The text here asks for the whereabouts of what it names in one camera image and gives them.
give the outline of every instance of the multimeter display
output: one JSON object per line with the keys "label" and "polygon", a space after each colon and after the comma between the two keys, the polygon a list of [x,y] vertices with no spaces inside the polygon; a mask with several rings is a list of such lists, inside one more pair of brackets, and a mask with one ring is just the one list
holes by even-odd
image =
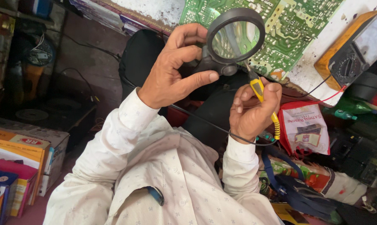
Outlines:
{"label": "multimeter display", "polygon": [[377,16],[354,40],[363,59],[369,65],[377,60]]}

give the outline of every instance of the bag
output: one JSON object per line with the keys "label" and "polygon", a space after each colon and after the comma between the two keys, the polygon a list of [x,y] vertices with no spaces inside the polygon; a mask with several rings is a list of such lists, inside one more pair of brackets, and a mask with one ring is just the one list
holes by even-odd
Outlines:
{"label": "bag", "polygon": [[[286,161],[297,171],[298,179],[282,174],[275,176],[268,154]],[[271,146],[267,146],[262,151],[262,161],[273,189],[282,197],[283,201],[299,212],[326,220],[331,219],[331,213],[336,210],[334,203],[304,182],[302,171],[288,156],[276,151]]]}
{"label": "bag", "polygon": [[278,118],[281,123],[281,145],[289,155],[298,150],[330,155],[327,126],[319,105],[312,102],[289,102],[281,105]]}

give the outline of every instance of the stack of boxes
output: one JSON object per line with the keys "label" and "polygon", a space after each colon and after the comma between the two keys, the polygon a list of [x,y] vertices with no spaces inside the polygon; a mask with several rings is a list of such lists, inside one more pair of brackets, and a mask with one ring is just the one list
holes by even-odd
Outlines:
{"label": "stack of boxes", "polygon": [[0,118],[0,224],[58,179],[69,134]]}

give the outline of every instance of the man's right hand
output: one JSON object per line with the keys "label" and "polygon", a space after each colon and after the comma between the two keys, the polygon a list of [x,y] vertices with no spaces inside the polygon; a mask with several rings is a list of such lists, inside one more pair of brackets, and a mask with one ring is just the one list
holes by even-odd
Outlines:
{"label": "man's right hand", "polygon": [[[230,131],[253,142],[257,135],[272,124],[271,115],[278,112],[282,98],[282,86],[261,78],[264,89],[264,101],[261,103],[249,84],[238,89],[230,109]],[[239,138],[232,138],[242,144],[248,144]]]}

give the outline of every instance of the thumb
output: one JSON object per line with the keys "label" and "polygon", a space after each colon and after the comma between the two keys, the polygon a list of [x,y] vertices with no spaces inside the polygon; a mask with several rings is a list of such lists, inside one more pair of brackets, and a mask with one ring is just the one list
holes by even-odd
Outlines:
{"label": "thumb", "polygon": [[195,73],[189,77],[181,79],[174,86],[178,90],[183,90],[183,92],[188,95],[195,89],[204,86],[206,84],[211,84],[219,79],[219,74],[216,71],[208,70],[203,72]]}
{"label": "thumb", "polygon": [[280,84],[270,83],[264,88],[264,101],[261,105],[261,110],[266,117],[271,116],[279,104],[279,97],[277,92],[281,89]]}

